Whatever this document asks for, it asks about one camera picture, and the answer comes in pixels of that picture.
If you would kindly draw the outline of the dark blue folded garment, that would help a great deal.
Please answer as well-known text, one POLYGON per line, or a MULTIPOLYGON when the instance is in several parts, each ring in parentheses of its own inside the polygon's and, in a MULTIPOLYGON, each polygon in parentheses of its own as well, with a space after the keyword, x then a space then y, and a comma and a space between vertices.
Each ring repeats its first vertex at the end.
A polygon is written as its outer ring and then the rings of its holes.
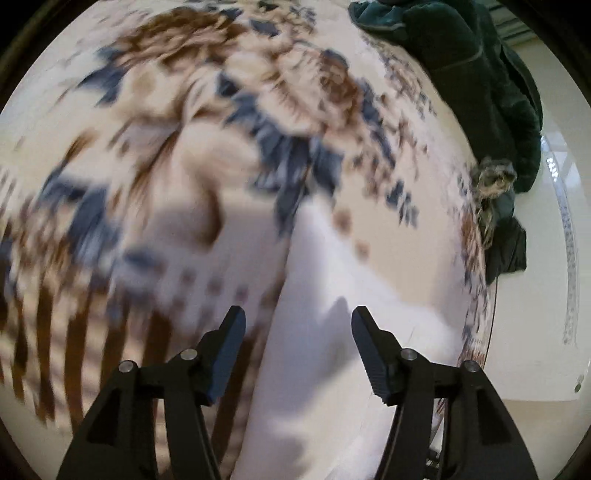
POLYGON ((488 285, 500 275, 527 268, 527 234, 514 216, 516 180, 508 159, 485 157, 471 171, 488 285))

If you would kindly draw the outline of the floral bed cover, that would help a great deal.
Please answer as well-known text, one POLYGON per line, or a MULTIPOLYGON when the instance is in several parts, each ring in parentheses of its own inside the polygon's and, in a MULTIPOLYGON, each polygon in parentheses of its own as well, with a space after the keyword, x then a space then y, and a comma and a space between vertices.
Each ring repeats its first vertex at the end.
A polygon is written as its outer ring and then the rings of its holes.
POLYGON ((242 450, 297 211, 482 359, 490 323, 454 114, 344 1, 100 1, 1 114, 1 417, 44 479, 124 359, 169 360, 246 314, 205 411, 225 479, 242 450))

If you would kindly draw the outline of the white headboard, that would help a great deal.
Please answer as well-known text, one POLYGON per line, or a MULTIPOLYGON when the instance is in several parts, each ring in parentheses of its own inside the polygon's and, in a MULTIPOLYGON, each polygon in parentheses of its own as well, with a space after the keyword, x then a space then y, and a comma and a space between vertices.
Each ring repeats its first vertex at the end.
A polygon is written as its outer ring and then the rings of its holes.
POLYGON ((542 41, 516 50, 541 94, 542 153, 516 199, 527 268, 498 280, 486 372, 504 399, 572 401, 590 369, 590 106, 542 41))

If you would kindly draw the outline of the dark green fleece blanket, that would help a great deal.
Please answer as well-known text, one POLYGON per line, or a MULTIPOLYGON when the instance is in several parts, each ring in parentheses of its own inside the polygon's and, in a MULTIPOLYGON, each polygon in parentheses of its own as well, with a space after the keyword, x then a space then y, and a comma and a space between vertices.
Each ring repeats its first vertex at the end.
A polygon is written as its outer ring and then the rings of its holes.
POLYGON ((543 109, 532 74, 476 1, 362 1, 353 24, 403 47, 453 110, 477 160, 511 161, 518 193, 541 163, 543 109))

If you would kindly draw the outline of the white pants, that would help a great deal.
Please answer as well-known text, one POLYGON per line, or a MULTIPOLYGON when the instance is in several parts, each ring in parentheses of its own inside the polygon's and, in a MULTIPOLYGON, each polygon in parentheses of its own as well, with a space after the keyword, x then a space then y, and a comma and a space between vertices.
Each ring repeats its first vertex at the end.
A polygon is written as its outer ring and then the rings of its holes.
POLYGON ((359 306, 403 346, 438 363, 456 361, 459 331, 435 309, 405 302, 356 260, 322 204, 304 202, 233 477, 376 475, 394 409, 374 394, 353 341, 359 306))

